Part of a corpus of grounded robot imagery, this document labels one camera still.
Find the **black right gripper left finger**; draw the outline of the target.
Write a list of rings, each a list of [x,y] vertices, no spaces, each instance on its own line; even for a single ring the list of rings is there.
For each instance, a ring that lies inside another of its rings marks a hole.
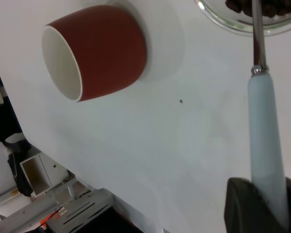
[[[255,186],[243,178],[227,181],[224,220],[227,233],[286,233]]]

